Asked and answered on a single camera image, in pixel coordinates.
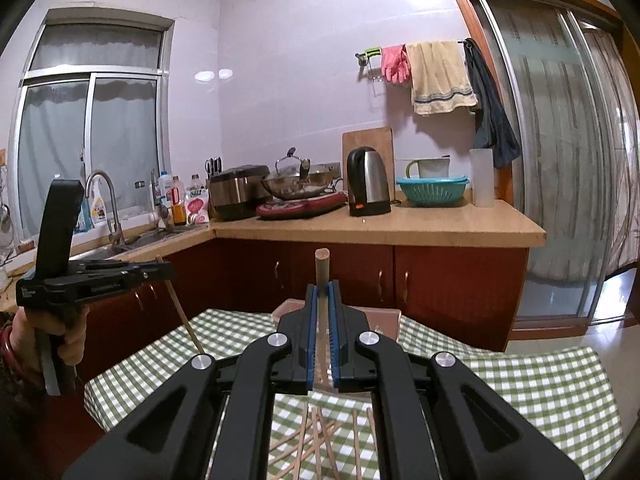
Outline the wooden chopstick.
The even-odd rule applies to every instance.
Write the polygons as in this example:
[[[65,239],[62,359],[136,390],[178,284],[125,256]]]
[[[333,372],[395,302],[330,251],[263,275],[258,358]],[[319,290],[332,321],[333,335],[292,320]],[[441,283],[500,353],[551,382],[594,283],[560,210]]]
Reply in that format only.
[[[177,296],[177,293],[174,289],[174,285],[171,283],[171,279],[168,278],[167,280],[164,280],[165,283],[165,287],[168,291],[169,297],[172,301],[172,303],[174,304],[174,307],[179,315],[179,318],[181,320],[182,325],[184,326],[184,328],[186,329],[186,332],[189,334],[190,339],[192,340],[196,350],[198,350],[198,354],[203,354],[205,353],[205,350],[203,348],[203,346],[201,345],[200,341],[198,340],[198,336],[196,336],[196,333],[194,332],[194,329],[192,328],[189,319],[186,317],[186,312],[184,312],[182,305],[180,304],[180,300]]]
[[[317,339],[316,339],[316,370],[314,371],[314,385],[317,389],[327,389],[329,381],[329,296],[328,284],[330,280],[330,251],[319,248],[314,252],[317,280]]]
[[[353,433],[352,442],[354,442],[356,479],[362,480],[362,470],[361,470],[361,462],[360,462],[358,412],[355,409],[352,410],[352,433]]]
[[[372,434],[372,438],[373,438],[373,442],[376,448],[378,448],[378,440],[376,440],[376,431],[375,431],[375,420],[374,420],[374,415],[373,415],[373,410],[370,406],[367,407],[366,409],[367,412],[367,418],[368,418],[368,422],[369,422],[369,426],[370,426],[370,431]]]
[[[306,439],[308,413],[309,413],[308,403],[305,401],[302,424],[300,425],[299,436],[298,436],[296,452],[295,452],[295,462],[293,464],[293,469],[292,469],[293,480],[299,479],[300,465],[302,464],[302,455],[304,450],[304,441]]]
[[[337,470],[337,463],[331,448],[332,434],[326,430],[323,422],[322,414],[318,408],[311,410],[311,427],[312,427],[312,452],[314,453],[314,468],[316,468],[316,478],[323,479],[322,470],[322,448],[326,449],[326,456],[329,457],[329,464],[332,470],[332,478],[340,478]]]
[[[332,422],[332,424],[329,424],[329,426],[326,427],[326,430],[321,431],[321,434],[322,436],[327,434],[329,437],[332,437],[337,432],[337,430],[342,428],[342,426],[343,426],[343,422]],[[282,448],[282,446],[285,445],[285,443],[288,443],[292,440],[298,441],[299,434],[300,434],[300,430],[297,430],[294,432],[294,434],[289,434],[288,436],[284,436],[280,440],[277,440],[276,442],[271,443],[269,448],[269,454],[273,454],[279,448]],[[292,446],[292,448],[287,448],[286,450],[282,450],[280,454],[271,457],[268,464],[273,465],[277,462],[280,462],[281,460],[284,460],[285,457],[293,453],[296,450],[296,448],[297,446]]]

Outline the dark red kitchen cabinets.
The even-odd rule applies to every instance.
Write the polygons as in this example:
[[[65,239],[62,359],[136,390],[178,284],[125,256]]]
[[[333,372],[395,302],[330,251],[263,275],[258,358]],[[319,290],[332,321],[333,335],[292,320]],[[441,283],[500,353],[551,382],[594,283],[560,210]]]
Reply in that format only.
[[[174,252],[172,284],[186,316],[208,309],[270,313],[303,299],[316,279],[316,243],[208,240]],[[525,248],[331,244],[330,275],[344,304],[401,310],[470,346],[506,348],[526,273]],[[88,382],[180,324],[161,282],[93,304],[85,357]]]

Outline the kitchen window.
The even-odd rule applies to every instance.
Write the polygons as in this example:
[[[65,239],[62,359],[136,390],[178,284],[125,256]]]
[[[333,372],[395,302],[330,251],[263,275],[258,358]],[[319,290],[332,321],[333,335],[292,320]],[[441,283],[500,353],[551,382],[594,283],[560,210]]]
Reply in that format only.
[[[165,129],[169,18],[104,8],[47,12],[30,46],[9,143],[9,200],[18,240],[35,240],[52,180],[79,180],[89,196],[77,231],[113,232],[149,218],[150,181],[169,168]],[[107,222],[94,226],[100,178]]]

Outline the stainless steel sink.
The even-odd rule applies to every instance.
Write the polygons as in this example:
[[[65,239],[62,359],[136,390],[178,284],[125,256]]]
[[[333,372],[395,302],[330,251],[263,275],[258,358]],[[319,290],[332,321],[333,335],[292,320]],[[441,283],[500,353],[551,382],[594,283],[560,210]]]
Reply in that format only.
[[[108,244],[88,250],[88,252],[82,252],[81,254],[73,256],[72,260],[106,260],[120,257],[126,254],[126,252],[132,252],[133,250],[161,242],[162,240],[168,240],[168,238],[179,234],[190,233],[203,228],[204,224],[200,226],[175,226],[170,231],[166,229],[156,229],[140,235],[126,237],[122,243]]]

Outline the white yellow cleaner bottle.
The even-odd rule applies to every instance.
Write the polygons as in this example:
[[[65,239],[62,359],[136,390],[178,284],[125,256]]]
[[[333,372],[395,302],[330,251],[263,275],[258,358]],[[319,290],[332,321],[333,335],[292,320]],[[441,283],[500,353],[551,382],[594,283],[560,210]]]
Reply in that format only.
[[[92,181],[89,203],[92,224],[94,226],[99,226],[100,224],[107,222],[106,205],[100,191],[99,177],[96,177]]]

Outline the green checkered tablecloth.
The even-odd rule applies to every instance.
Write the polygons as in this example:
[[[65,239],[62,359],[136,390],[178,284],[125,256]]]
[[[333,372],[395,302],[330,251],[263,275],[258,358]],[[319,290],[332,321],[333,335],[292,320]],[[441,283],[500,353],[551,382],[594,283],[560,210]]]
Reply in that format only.
[[[597,353],[506,356],[417,322],[382,335],[333,300],[328,367],[313,306],[208,310],[88,383],[111,444],[156,478],[593,479],[623,444]]]

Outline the orange oil bottle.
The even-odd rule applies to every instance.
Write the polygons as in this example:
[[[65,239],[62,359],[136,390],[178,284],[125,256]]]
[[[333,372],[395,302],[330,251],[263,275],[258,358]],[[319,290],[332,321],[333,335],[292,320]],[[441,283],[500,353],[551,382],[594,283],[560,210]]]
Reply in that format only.
[[[184,186],[178,176],[173,176],[170,188],[171,215],[176,226],[186,225],[186,207],[184,206]]]

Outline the pink white seasoning bag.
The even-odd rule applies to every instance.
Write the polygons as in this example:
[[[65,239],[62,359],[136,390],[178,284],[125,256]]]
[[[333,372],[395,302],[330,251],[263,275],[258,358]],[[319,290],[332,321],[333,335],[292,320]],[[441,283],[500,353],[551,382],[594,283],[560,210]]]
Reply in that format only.
[[[184,208],[186,208],[186,224],[188,226],[209,222],[208,193],[206,189],[201,188],[198,194],[193,194],[191,191],[187,192]]]

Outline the knife block with scissors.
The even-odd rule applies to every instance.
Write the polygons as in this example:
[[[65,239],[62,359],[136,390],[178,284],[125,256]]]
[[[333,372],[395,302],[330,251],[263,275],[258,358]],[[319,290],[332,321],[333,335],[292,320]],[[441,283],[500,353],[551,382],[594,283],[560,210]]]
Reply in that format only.
[[[216,174],[221,172],[221,158],[220,157],[209,157],[205,159],[205,172],[206,172],[206,191],[208,195],[208,215],[209,218],[213,219],[216,217],[216,212],[214,209],[213,203],[213,192],[210,190],[210,182],[212,182],[213,177]]]

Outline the black rice cooker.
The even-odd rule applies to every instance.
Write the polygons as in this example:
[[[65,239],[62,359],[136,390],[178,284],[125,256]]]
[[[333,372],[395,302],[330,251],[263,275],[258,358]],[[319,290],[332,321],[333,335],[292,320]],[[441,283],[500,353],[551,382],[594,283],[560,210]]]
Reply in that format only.
[[[209,205],[224,221],[254,217],[259,205],[271,195],[262,185],[270,173],[266,165],[244,165],[214,174],[208,180]]]

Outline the red induction cooker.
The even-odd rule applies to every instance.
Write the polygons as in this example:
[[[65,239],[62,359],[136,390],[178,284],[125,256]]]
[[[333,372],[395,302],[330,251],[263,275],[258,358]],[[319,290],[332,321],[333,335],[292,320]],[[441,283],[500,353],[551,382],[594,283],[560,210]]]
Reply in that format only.
[[[320,216],[343,207],[347,196],[343,192],[324,193],[300,200],[274,198],[256,208],[256,216],[264,220],[305,219]]]

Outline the teal plastic colander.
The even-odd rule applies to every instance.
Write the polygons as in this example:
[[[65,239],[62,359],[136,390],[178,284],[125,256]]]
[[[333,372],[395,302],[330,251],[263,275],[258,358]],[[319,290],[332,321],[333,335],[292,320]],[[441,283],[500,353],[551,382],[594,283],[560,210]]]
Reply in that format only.
[[[469,178],[400,178],[397,184],[406,199],[416,206],[447,207],[462,199]]]

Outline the steel wok with lid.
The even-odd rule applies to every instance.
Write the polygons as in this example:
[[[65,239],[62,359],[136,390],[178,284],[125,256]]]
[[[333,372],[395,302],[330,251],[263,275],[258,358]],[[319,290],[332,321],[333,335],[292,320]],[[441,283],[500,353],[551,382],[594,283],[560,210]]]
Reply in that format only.
[[[278,200],[303,200],[335,192],[341,180],[329,166],[297,156],[292,146],[276,161],[273,172],[262,178],[262,187]]]

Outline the black steel electric kettle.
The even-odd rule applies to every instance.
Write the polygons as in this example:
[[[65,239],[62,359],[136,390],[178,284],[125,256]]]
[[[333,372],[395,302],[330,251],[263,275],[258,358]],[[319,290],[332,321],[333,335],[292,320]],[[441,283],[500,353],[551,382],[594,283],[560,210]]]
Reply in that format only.
[[[377,216],[390,212],[390,190],[383,159],[374,148],[360,146],[347,157],[349,214]]]

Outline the white green measuring jug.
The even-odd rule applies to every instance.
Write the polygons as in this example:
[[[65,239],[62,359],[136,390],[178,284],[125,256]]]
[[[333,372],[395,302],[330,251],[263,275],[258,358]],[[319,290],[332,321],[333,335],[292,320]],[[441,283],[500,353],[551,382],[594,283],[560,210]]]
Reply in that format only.
[[[416,169],[419,178],[448,178],[450,168],[450,156],[427,157],[413,159],[408,162],[405,170],[407,178],[412,177],[412,170]]]

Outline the white plastic cup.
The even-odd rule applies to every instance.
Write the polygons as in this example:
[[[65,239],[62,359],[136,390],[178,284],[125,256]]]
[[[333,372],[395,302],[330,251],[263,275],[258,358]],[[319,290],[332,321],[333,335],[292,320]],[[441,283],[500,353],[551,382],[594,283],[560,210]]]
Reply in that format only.
[[[495,203],[494,159],[490,148],[470,151],[471,185],[475,207],[491,208]]]

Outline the dark hanging cloth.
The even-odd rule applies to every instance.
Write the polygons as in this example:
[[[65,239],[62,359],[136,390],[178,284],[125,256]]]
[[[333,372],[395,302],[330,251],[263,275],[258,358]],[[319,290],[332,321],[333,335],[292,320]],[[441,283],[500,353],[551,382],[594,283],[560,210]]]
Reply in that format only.
[[[494,167],[510,165],[521,154],[521,145],[511,127],[494,76],[483,53],[472,38],[463,41],[466,69],[477,98],[474,148],[490,148]]]

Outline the wooden cutting board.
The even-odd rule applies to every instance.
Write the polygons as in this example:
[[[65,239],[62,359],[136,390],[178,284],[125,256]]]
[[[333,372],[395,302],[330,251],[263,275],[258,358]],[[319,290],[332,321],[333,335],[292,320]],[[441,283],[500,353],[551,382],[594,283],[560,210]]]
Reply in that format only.
[[[348,154],[354,148],[360,148],[360,146],[370,146],[374,148],[378,154],[381,155],[388,183],[388,190],[390,191],[390,199],[395,199],[395,157],[393,146],[393,131],[390,127],[378,127],[366,130],[357,130],[344,132],[342,135],[342,155],[343,155],[343,180],[348,190],[347,182],[347,159]]]

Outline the beige hanging towel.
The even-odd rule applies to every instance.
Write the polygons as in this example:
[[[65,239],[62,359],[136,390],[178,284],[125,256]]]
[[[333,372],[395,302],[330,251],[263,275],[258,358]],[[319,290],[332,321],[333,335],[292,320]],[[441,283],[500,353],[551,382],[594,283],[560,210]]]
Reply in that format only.
[[[406,44],[411,70],[411,102],[416,114],[450,113],[473,108],[477,98],[457,41]]]

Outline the sliding glass door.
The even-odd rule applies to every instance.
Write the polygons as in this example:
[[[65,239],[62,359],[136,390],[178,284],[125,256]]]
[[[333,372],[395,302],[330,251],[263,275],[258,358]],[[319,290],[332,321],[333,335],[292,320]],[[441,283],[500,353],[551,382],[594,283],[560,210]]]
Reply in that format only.
[[[546,242],[516,317],[588,323],[639,258],[639,110],[620,24],[559,0],[473,0],[522,154],[515,206]]]

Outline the pink rubber glove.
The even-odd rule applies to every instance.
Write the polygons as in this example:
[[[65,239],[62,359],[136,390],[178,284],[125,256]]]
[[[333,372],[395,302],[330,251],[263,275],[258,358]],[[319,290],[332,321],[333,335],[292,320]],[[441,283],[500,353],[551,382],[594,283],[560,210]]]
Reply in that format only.
[[[382,48],[381,52],[381,73],[387,82],[403,84],[410,78],[410,64],[406,47],[403,44]]]

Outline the wall towel rail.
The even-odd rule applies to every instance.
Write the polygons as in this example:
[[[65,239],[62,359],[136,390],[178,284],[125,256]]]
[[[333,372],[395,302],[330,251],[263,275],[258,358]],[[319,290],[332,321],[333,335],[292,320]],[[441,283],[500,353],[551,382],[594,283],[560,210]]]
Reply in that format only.
[[[408,58],[411,66],[418,64],[418,61],[422,61],[425,65],[433,65],[437,68],[453,68],[464,66],[464,59],[462,58],[463,51],[460,49],[466,43],[466,40],[458,40],[456,47],[454,41],[436,41],[431,47],[420,46],[420,44],[414,44],[412,47],[406,44],[393,47],[374,47],[364,50],[361,53],[356,53],[356,59],[361,67],[369,64],[370,58],[380,56],[384,54],[399,54],[404,52]]]

